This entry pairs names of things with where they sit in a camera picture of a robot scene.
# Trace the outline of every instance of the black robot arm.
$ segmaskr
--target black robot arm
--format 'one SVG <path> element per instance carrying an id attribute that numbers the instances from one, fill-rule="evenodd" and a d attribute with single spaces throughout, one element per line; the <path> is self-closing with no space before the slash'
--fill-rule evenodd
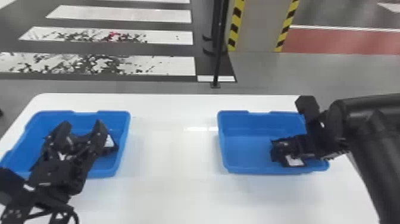
<path id="1" fill-rule="evenodd" d="M 5 205 L 1 222 L 23 224 L 50 214 L 49 224 L 68 224 L 71 218 L 78 224 L 69 199 L 82 191 L 95 160 L 117 149 L 100 120 L 84 136 L 74 135 L 71 124 L 62 122 L 45 137 L 27 180 L 10 169 L 0 168 L 0 203 Z M 31 214 L 33 208 L 40 211 Z"/>
<path id="2" fill-rule="evenodd" d="M 314 97 L 296 101 L 306 135 L 273 141 L 271 157 L 329 160 L 351 152 L 381 224 L 400 223 L 400 94 L 340 99 L 320 113 Z"/>

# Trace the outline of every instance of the floor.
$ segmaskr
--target floor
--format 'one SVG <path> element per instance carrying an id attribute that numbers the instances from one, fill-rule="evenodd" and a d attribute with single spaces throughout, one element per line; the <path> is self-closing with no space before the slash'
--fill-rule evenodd
<path id="1" fill-rule="evenodd" d="M 204 82 L 209 0 L 16 0 L 0 8 L 1 79 Z M 235 82 L 227 55 L 221 79 Z"/>
<path id="2" fill-rule="evenodd" d="M 400 54 L 400 1 L 301 0 L 282 52 Z"/>
<path id="3" fill-rule="evenodd" d="M 400 57 L 231 53 L 237 83 L 0 80 L 0 135 L 26 104 L 44 92 L 149 94 L 311 94 L 322 108 L 334 99 L 399 91 Z"/>

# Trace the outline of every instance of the white tabletop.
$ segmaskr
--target white tabletop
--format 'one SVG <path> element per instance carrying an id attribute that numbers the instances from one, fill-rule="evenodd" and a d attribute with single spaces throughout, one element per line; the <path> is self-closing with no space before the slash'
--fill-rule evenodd
<path id="1" fill-rule="evenodd" d="M 0 140 L 0 156 L 40 110 L 127 110 L 132 119 L 117 174 L 89 179 L 70 201 L 82 224 L 378 223 L 367 190 L 345 156 L 333 160 L 326 172 L 297 176 L 235 175 L 223 167 L 218 111 L 295 111 L 296 99 L 42 94 L 31 100 Z"/>

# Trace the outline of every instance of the blue plastic tray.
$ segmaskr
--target blue plastic tray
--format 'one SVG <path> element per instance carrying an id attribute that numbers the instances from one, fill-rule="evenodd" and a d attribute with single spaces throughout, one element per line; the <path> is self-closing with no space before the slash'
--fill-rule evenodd
<path id="1" fill-rule="evenodd" d="M 84 135 L 90 132 L 96 119 L 103 121 L 119 149 L 110 155 L 100 157 L 93 164 L 88 177 L 105 178 L 114 176 L 121 162 L 129 129 L 130 114 L 126 111 L 99 111 L 97 113 L 75 113 L 73 111 L 41 111 L 26 124 L 25 131 L 12 150 L 0 161 L 7 167 L 27 178 L 29 169 L 40 156 L 44 137 L 63 121 L 72 124 L 72 133 Z"/>
<path id="2" fill-rule="evenodd" d="M 271 161 L 271 140 L 306 133 L 298 113 L 220 111 L 218 129 L 223 163 L 230 173 L 290 175 L 329 168 L 320 160 L 306 160 L 307 167 L 282 167 Z"/>

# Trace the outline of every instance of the crosswalk stripe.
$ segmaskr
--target crosswalk stripe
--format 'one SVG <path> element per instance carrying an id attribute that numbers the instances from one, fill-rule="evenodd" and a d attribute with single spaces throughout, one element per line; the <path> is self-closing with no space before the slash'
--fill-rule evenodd
<path id="1" fill-rule="evenodd" d="M 156 2 L 156 3 L 175 3 L 175 4 L 189 4 L 190 3 L 190 0 L 102 0 L 102 1 Z"/>
<path id="2" fill-rule="evenodd" d="M 214 76 L 207 75 L 199 75 L 197 76 L 198 82 L 212 82 L 214 80 Z M 219 76 L 218 82 L 235 82 L 234 76 Z"/>
<path id="3" fill-rule="evenodd" d="M 0 52 L 0 72 L 195 76 L 193 57 Z"/>
<path id="4" fill-rule="evenodd" d="M 60 5 L 46 18 L 191 23 L 190 10 L 153 10 L 82 5 Z"/>
<path id="5" fill-rule="evenodd" d="M 191 31 L 169 30 L 121 30 L 69 27 L 34 26 L 23 34 L 22 41 L 68 42 L 131 42 L 171 45 L 193 45 Z"/>

